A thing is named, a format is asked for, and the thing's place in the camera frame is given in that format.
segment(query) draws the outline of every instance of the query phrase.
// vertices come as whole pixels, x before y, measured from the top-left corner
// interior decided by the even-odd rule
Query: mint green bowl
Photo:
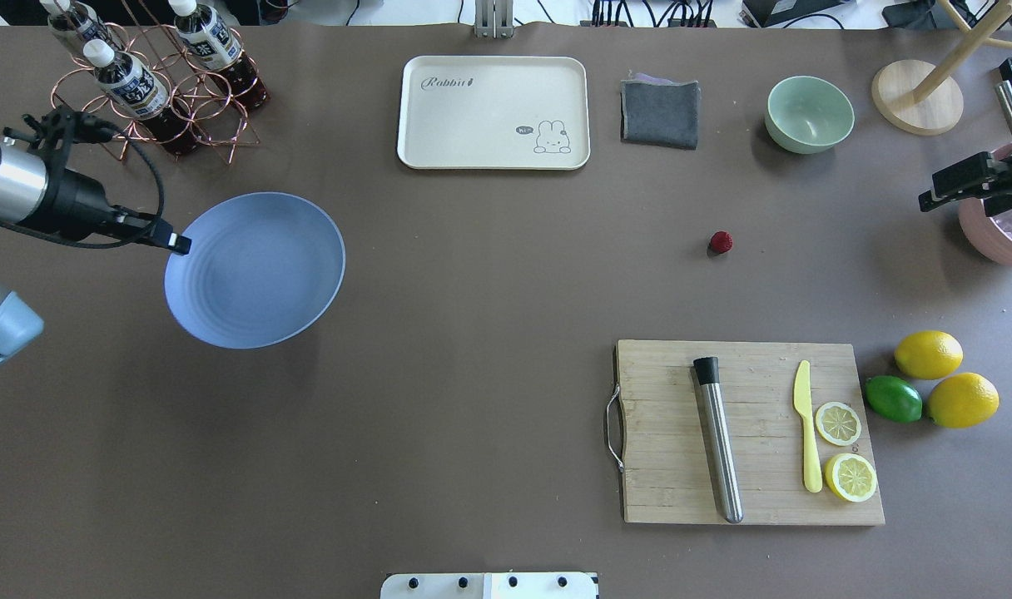
[[[765,129],[786,151],[825,152],[852,132],[853,106],[840,88],[823,79],[788,77],[769,91]]]

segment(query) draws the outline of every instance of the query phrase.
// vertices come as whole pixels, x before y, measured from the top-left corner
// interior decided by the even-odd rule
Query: green lime
[[[875,414],[895,422],[921,420],[924,402],[920,392],[898,376],[883,374],[869,378],[864,383],[864,399]]]

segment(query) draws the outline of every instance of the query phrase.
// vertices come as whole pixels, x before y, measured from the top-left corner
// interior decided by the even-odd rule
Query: brown table
[[[167,220],[257,189],[326,208],[343,287],[284,344],[225,350],[163,300],[163,250],[68,250],[0,229],[0,279],[47,321],[0,367],[0,598],[375,597],[389,573],[579,569],[602,597],[1012,597],[1012,269],[921,215],[933,171],[1010,141],[1005,58],[956,73],[961,123],[898,132],[876,69],[954,34],[526,25],[244,30],[274,92],[233,166],[162,153]],[[566,173],[412,171],[396,158],[420,54],[571,56],[593,154]],[[69,70],[0,27],[0,129]],[[696,152],[619,140],[629,69],[703,91]],[[810,73],[855,103],[833,152],[788,155],[762,103]],[[139,208],[139,161],[72,167]],[[735,235],[711,259],[719,229]],[[914,330],[951,331],[1001,392],[968,431],[869,414],[887,526],[636,526],[602,442],[617,339],[845,342],[862,376]]]

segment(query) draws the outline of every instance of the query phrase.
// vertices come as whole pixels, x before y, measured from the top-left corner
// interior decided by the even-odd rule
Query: yellow lemon
[[[913,378],[942,378],[956,370],[961,360],[961,344],[942,330],[917,331],[895,348],[895,363]]]
[[[833,446],[845,447],[860,439],[860,418],[852,407],[841,402],[828,402],[813,417],[818,433]]]
[[[994,416],[998,390],[976,372],[961,372],[935,384],[928,397],[928,416],[939,426],[968,428]]]
[[[825,463],[825,481],[828,488],[845,501],[865,501],[875,494],[875,467],[854,452],[833,455]]]

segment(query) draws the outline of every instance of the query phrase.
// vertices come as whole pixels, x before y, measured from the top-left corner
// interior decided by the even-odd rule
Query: gray towel
[[[696,149],[699,145],[697,81],[676,83],[637,73],[620,81],[620,139],[638,144]]]

